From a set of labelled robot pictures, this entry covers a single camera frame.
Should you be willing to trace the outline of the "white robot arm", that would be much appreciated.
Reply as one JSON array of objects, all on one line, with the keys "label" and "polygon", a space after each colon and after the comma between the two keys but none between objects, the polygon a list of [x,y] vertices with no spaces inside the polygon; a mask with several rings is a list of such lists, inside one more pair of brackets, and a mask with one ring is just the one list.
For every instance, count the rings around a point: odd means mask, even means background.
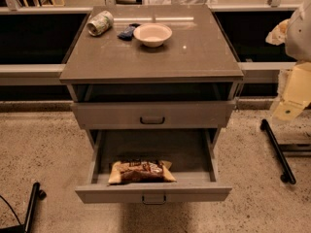
[{"label": "white robot arm", "polygon": [[304,0],[290,18],[277,24],[265,42],[284,44],[286,55],[296,60],[279,73],[278,96],[270,108],[273,118],[291,121],[311,104],[311,0]]}]

